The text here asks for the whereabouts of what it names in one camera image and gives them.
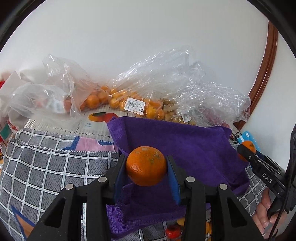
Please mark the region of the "person's right hand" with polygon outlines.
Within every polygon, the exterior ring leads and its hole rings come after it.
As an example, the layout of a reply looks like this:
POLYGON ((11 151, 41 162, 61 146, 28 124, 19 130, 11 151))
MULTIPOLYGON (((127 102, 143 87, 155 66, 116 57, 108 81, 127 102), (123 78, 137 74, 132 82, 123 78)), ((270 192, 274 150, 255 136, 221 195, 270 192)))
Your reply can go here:
POLYGON ((274 214, 271 218, 268 218, 267 211, 271 207, 271 199, 269 196, 269 189, 266 188, 262 192, 261 201, 257 205, 256 211, 252 216, 254 223, 259 229, 262 236, 267 239, 271 229, 273 228, 279 212, 274 214))

